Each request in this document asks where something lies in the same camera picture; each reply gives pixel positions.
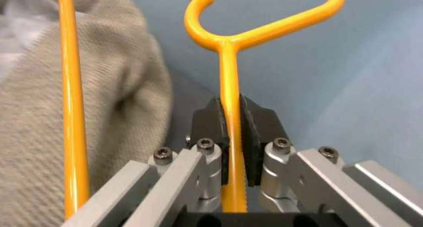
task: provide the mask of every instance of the yellow hanger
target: yellow hanger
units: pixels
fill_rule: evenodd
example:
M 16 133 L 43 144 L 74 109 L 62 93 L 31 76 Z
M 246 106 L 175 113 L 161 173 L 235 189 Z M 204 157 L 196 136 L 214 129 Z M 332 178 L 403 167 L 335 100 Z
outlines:
M 200 14 L 213 1 L 191 0 L 185 11 L 185 28 L 199 45 L 219 53 L 220 99 L 225 111 L 230 137 L 229 181 L 226 186 L 222 187 L 222 207 L 224 212 L 246 212 L 247 200 L 241 144 L 237 53 L 240 50 L 319 23 L 334 15 L 345 0 L 327 0 L 325 4 L 313 9 L 231 36 L 215 35 L 201 26 L 199 22 Z

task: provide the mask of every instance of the white fabric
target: white fabric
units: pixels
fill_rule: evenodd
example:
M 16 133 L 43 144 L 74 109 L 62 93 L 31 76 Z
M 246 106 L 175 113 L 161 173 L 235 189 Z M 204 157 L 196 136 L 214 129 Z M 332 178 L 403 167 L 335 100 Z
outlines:
M 0 82 L 25 49 L 58 20 L 53 0 L 6 0 L 0 15 Z M 77 12 L 80 18 L 83 13 Z

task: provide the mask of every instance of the cloth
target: cloth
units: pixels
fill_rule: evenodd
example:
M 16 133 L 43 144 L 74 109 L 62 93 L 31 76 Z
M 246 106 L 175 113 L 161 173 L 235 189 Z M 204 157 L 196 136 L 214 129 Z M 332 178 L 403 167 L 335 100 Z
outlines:
M 75 0 L 91 191 L 164 141 L 171 85 L 131 0 Z M 59 24 L 25 47 L 0 83 L 0 226 L 63 222 Z

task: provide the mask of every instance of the bolt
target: bolt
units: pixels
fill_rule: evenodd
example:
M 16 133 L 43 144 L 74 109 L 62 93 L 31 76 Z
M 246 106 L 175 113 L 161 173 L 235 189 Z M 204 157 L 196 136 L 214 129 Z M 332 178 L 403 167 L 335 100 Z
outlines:
M 197 149 L 204 155 L 212 154 L 214 151 L 214 141 L 210 138 L 201 138 L 197 142 Z
M 167 165 L 172 162 L 172 150 L 168 147 L 162 147 L 154 150 L 154 162 L 157 165 Z
M 285 138 L 276 138 L 273 141 L 273 148 L 277 151 L 281 151 L 283 154 L 289 154 L 291 152 L 291 142 Z
M 328 146 L 323 146 L 318 149 L 318 152 L 321 153 L 325 158 L 327 158 L 332 163 L 336 164 L 338 162 L 339 153 L 336 149 Z
M 191 137 L 189 135 L 185 136 L 185 146 L 187 148 L 190 148 L 190 144 L 191 144 Z

